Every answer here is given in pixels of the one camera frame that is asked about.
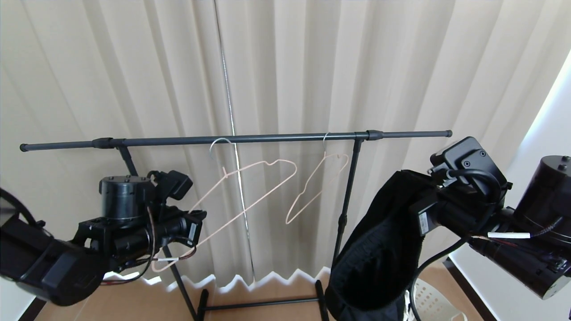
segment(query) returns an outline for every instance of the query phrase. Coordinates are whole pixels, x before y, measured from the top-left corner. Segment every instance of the curtain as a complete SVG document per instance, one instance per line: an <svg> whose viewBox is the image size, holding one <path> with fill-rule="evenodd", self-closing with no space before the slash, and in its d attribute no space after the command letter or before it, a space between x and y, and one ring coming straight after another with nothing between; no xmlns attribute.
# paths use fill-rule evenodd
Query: curtain
<svg viewBox="0 0 571 321"><path fill-rule="evenodd" d="M343 241L396 170L467 135L505 170L569 50L571 3L545 1L2 1L1 185L59 238L100 215L97 184L126 174L114 150L22 153L20 143L337 131L454 131L364 142ZM351 154L352 142L325 144ZM260 160L296 162L284 186L179 262L194 281L288 278L330 266L348 167L321 142L131 148L139 174L178 170L190 208L221 177ZM291 174L255 167L210 195L202 237ZM423 258L455 236L431 233ZM183 247L173 247L175 255ZM160 274L172 281L169 272Z"/></svg>

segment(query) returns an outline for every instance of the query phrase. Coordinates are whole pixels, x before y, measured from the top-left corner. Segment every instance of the metal hanger hook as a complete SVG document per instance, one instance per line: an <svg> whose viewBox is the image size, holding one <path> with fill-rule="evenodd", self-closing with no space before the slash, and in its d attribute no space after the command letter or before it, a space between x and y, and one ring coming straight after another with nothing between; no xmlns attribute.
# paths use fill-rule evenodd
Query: metal hanger hook
<svg viewBox="0 0 571 321"><path fill-rule="evenodd" d="M324 150L325 152L327 152L327 148L325 148L325 138L326 138L327 135L329 135L330 133L331 133L331 132L328 131L327 133L325 133L325 136L323 136L323 150Z"/></svg>
<svg viewBox="0 0 571 321"><path fill-rule="evenodd" d="M212 157L212 147L214 146L214 144L215 144L217 141L227 141L229 144L233 144L228 138L225 138L225 137L216 138L216 139L212 142L212 144L210 144L210 149L208 149L208 154L210 155L210 158L211 158L213 161L215 161L216 159L214 159L214 157Z"/></svg>

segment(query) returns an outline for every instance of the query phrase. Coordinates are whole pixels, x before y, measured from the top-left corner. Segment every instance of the laundry basket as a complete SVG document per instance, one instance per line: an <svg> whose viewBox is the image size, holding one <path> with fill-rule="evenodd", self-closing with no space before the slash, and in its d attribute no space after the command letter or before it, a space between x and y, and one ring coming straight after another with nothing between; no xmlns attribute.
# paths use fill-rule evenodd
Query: laundry basket
<svg viewBox="0 0 571 321"><path fill-rule="evenodd" d="M442 293L438 292L438 290L433 286L420 279L417 279L416 281L415 304L416 311L418 311L422 321L462 320L460 317L456 318L459 315L464 317L464 321L468 321L466 315L446 300L446 297L442 295ZM412 314L412 311L410 311L404 319L413 321L415 320L415 316Z"/></svg>

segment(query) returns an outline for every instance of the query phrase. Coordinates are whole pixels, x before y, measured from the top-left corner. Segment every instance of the black cloth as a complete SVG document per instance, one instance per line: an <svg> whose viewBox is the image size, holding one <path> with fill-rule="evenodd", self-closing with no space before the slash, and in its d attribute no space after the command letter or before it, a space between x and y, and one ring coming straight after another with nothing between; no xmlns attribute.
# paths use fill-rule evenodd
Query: black cloth
<svg viewBox="0 0 571 321"><path fill-rule="evenodd" d="M338 321L401 321L404 293L423 236L408 207L429 188L425 175L398 171L375 196L331 268L325 302Z"/></svg>

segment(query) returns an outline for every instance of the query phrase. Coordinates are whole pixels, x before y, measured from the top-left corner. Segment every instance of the black clothing rack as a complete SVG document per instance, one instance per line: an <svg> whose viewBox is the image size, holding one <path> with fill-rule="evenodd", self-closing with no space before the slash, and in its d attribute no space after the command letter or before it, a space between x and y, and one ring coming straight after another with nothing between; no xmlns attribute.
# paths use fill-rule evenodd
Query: black clothing rack
<svg viewBox="0 0 571 321"><path fill-rule="evenodd" d="M378 130L358 131L354 133L314 133L314 134L272 134L272 135L241 135L241 136L202 136L202 137L172 137L172 138L99 138L93 141L82 142L61 142L61 143L44 143L44 144L21 144L21 151L33 150L57 150L57 149L78 149L78 148L96 148L96 149L117 149L123 158L125 165L129 170L129 174L138 176L137 170L131 159L128 147L134 146L165 146L165 145L199 145L212 144L219 138L226 138L232 143L267 143L267 142L306 142L306 141L355 141L353 144L353 156L351 158L351 166L349 168L349 178L347 180L347 188L345 189L345 198L343 201L343 209L339 216L337 227L337 239L335 241L335 249L333 251L333 260L339 254L341 239L347 225L347 209L349 207L349 198L353 188L353 180L355 179L355 171L357 169L357 160L361 150L361 144L364 141L376 141L383 138L415 138L415 137L451 137L452 131L397 131L383 132ZM216 141L216 143L228 143L224 140ZM166 256L172 256L168 246L163 247ZM274 304L314 302L319 304L319 312L322 321L328 321L327 307L325 306L325 297L321 282L315 282L315 290L317 296L304 299L288 299L266 302L252 302L242 304L228 304L223 306L207 306L208 290L203 289L200 295L198 310L194 310L194 306L188 296L188 292L180 278L180 273L175 264L170 267L176 283L180 289L184 301L188 306L188 310L194 321L204 321L207 311L227 310L235 308L269 306Z"/></svg>

